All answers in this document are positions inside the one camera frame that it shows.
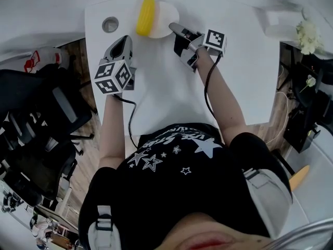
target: star print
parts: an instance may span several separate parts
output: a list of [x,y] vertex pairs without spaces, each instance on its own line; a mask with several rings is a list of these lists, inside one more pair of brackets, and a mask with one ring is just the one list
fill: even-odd
[[190,169],[188,167],[188,168],[183,168],[183,170],[181,171],[181,173],[187,175],[187,174],[192,173],[192,172],[190,171]]
[[201,141],[198,139],[192,139],[199,147],[194,153],[204,152],[209,158],[213,158],[213,149],[222,148],[219,144],[213,143],[211,140]]
[[135,165],[137,166],[137,164],[139,163],[141,158],[143,158],[145,156],[148,156],[147,154],[145,154],[145,151],[141,152],[140,154],[134,153],[134,157],[132,157],[131,160],[127,161],[127,163],[132,162],[132,161],[135,160]]
[[181,149],[179,148],[179,145],[177,145],[176,147],[173,148],[173,153],[175,153],[176,155],[178,154],[178,152],[180,152]]
[[143,158],[143,160],[146,163],[142,169],[144,170],[146,168],[150,168],[153,172],[155,172],[156,170],[156,164],[163,162],[159,159],[156,159],[156,154],[153,155],[151,158]]

